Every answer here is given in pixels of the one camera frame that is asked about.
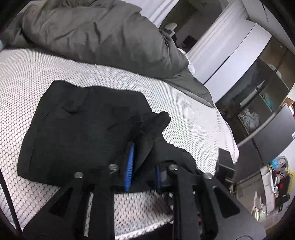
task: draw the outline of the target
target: mattress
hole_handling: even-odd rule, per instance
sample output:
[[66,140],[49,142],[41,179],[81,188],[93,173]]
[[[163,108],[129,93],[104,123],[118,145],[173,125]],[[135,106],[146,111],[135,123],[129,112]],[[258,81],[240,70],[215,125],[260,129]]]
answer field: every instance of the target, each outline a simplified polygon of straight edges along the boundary
[[[238,149],[229,126],[216,108],[190,98],[161,80],[128,71],[78,63],[42,49],[4,49],[0,53],[0,168],[22,228],[56,193],[58,187],[31,182],[17,175],[20,147],[38,102],[54,80],[82,87],[99,85],[142,92],[152,111],[167,111],[171,123],[163,136],[168,143],[192,154],[204,172],[215,173],[218,148]],[[90,215],[91,200],[87,212]],[[0,207],[12,217],[0,189]],[[129,239],[150,232],[172,220],[172,212],[155,191],[115,194],[116,239]]]

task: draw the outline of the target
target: metal screw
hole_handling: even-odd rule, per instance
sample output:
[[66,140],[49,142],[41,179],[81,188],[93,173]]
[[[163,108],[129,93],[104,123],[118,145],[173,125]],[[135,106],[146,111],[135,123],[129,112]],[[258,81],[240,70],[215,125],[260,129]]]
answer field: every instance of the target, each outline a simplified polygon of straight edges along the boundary
[[206,179],[208,179],[208,180],[210,180],[210,179],[213,178],[213,176],[212,176],[211,173],[204,173],[204,174],[203,174],[203,177],[206,178]]
[[178,169],[178,166],[176,164],[171,164],[171,165],[169,165],[169,169],[171,171],[176,171]]
[[82,178],[83,177],[83,173],[82,172],[76,172],[74,175],[75,178]]
[[109,169],[110,170],[117,170],[118,169],[118,165],[117,164],[114,164],[114,163],[113,164],[110,164],[109,165]]

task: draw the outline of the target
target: white mesh mattress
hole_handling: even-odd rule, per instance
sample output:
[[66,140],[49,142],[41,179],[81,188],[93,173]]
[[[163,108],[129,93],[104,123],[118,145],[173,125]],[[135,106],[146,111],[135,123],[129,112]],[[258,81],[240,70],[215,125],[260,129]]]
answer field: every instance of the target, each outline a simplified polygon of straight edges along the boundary
[[[154,112],[167,111],[172,120],[164,130],[167,142],[186,149],[204,172],[215,172],[218,148],[236,161],[238,149],[217,109],[209,108],[158,79],[124,70],[78,63],[40,49],[0,53],[0,167],[21,227],[57,191],[57,187],[17,175],[17,160],[26,131],[43,93],[54,80],[82,87],[100,85],[142,92]],[[12,222],[0,189],[0,207]],[[115,234],[127,239],[171,221],[171,212],[154,192],[114,196]]]

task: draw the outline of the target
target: black cloth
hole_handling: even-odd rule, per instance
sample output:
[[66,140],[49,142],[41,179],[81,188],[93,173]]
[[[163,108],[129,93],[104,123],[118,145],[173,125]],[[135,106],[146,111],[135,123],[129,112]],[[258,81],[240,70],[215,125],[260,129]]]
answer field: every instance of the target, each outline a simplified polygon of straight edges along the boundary
[[170,120],[166,112],[153,113],[140,92],[54,81],[40,99],[24,137],[18,174],[62,186],[75,172],[86,174],[116,163],[123,179],[133,142],[133,183],[145,180],[159,162],[194,171],[191,154],[163,138],[161,132]]

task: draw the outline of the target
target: gray comforter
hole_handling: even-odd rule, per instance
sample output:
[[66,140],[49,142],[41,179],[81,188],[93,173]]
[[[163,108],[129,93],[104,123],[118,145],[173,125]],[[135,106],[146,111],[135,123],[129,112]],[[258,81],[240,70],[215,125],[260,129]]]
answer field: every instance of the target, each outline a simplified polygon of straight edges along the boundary
[[5,32],[11,47],[38,45],[68,59],[162,79],[213,107],[186,57],[141,8],[119,0],[47,0],[18,14]]

